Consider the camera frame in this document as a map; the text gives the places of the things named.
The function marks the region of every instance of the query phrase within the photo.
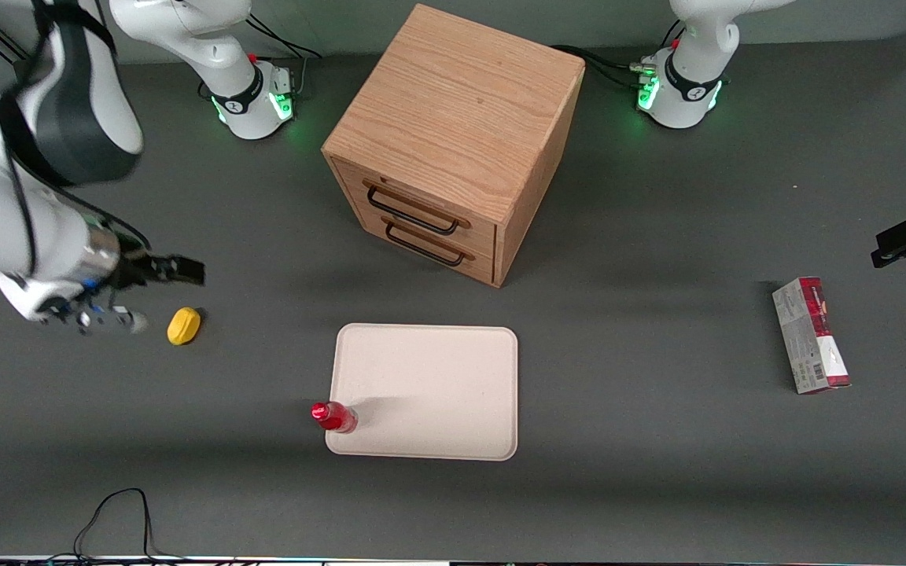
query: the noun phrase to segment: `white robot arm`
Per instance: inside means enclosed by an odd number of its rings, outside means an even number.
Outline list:
[[[274,133],[293,115],[288,69],[252,61],[231,35],[199,39],[238,24],[251,0],[111,0],[127,35],[182,58],[212,91],[219,118],[242,139]]]
[[[142,132],[123,96],[112,40],[95,0],[35,0],[39,53],[50,71],[32,68],[0,93],[0,289],[27,319],[91,327],[141,327],[109,304],[105,290],[147,281],[204,283],[204,265],[150,255],[147,241],[87,218],[55,189],[128,175]]]
[[[715,108],[722,74],[736,48],[740,28],[733,19],[795,0],[669,0],[687,31],[679,46],[643,57],[650,71],[639,108],[668,128],[691,128]]]

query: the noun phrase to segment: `beige tray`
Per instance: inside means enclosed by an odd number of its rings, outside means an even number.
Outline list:
[[[472,326],[348,325],[330,398],[359,415],[335,454],[503,461],[517,450],[517,337]]]

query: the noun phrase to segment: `yellow object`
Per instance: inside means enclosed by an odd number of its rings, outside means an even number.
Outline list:
[[[173,320],[170,320],[170,325],[166,327],[166,337],[170,344],[187,344],[194,340],[194,334],[198,333],[199,326],[201,315],[190,306],[186,306],[173,315]]]

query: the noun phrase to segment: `cardboard box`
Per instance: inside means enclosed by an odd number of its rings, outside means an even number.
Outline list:
[[[848,387],[845,361],[827,326],[827,301],[819,277],[796,279],[773,296],[795,390],[803,395]]]

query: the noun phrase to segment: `wooden drawer cabinet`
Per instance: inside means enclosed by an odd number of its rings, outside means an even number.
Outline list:
[[[418,5],[324,157],[368,233],[499,287],[561,161],[584,68]]]

